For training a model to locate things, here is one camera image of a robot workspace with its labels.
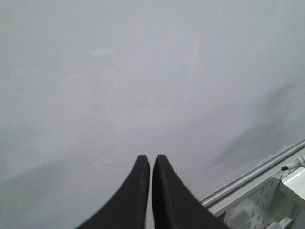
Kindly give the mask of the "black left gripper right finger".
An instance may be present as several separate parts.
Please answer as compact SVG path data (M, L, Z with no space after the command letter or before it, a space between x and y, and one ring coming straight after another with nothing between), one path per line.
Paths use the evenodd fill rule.
M225 229L180 180L165 155L158 155L152 179L156 229Z

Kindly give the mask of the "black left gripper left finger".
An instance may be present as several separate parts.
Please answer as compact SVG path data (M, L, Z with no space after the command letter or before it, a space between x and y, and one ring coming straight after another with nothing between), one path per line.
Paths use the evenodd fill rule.
M144 229L150 182L150 165L139 155L128 177L93 216L79 229Z

